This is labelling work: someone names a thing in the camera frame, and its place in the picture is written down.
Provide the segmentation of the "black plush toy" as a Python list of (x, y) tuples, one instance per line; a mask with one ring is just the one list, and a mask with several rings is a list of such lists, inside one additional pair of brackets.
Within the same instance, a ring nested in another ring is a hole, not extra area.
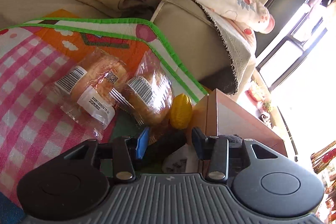
[(238, 135), (221, 135), (228, 140), (230, 147), (241, 147), (243, 144), (243, 139)]

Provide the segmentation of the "white battery charger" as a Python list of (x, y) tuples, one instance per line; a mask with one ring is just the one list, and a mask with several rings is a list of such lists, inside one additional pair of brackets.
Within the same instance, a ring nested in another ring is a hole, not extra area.
[(199, 158), (192, 145), (185, 144), (163, 162), (163, 173), (198, 173)]

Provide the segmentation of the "beige sofa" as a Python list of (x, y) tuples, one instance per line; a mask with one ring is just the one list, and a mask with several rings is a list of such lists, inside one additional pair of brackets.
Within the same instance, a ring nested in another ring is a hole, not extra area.
[[(112, 18), (77, 0), (1, 0), (1, 25), (17, 24), (58, 9), (85, 18)], [(209, 89), (219, 90), (229, 83), (228, 52), (214, 25), (192, 0), (161, 0), (155, 7), (143, 5), (116, 18), (152, 21), (197, 81)], [(239, 91), (252, 76), (254, 59), (255, 52), (247, 64)]]

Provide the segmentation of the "packaged bread with barcode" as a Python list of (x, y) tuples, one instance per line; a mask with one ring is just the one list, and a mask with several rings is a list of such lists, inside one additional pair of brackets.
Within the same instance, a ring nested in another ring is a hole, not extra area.
[(126, 64), (96, 48), (57, 81), (42, 89), (74, 122), (101, 140), (116, 114), (111, 91), (129, 79)]

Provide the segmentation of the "packaged brown bun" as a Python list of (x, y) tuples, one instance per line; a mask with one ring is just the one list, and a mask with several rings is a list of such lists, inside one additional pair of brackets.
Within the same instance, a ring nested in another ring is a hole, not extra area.
[(122, 95), (134, 107), (133, 115), (150, 127), (149, 144), (157, 142), (168, 127), (168, 113), (174, 94), (171, 81), (154, 53), (144, 53), (135, 75), (125, 84)]

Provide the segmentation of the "red plant bowl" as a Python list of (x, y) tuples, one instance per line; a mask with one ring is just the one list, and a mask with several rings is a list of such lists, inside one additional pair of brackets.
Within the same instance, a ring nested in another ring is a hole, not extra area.
[(256, 102), (262, 102), (265, 100), (265, 94), (262, 88), (255, 83), (254, 81), (250, 82), (249, 88), (248, 88), (248, 94), (250, 97), (256, 101)]

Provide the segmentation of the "pink cardboard box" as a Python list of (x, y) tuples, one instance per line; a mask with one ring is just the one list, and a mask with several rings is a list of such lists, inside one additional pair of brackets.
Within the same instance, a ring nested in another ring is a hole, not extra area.
[(215, 89), (193, 106), (193, 114), (185, 131), (188, 144), (187, 173), (205, 173), (205, 167), (198, 160), (191, 140), (194, 127), (200, 128), (206, 136), (238, 135), (243, 139), (255, 139), (282, 155), (287, 155), (282, 137), (229, 96)]

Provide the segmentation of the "colourful play mat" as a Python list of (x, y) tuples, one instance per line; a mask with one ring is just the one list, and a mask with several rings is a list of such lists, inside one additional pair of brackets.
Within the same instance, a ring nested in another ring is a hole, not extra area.
[(80, 65), (94, 50), (136, 73), (150, 53), (171, 80), (174, 94), (193, 102), (206, 90), (187, 70), (162, 31), (139, 18), (79, 19), (66, 11), (1, 30), (1, 223), (25, 216), (16, 187), (30, 170), (90, 138), (108, 141), (106, 129), (89, 116), (80, 122), (61, 108), (87, 72)]

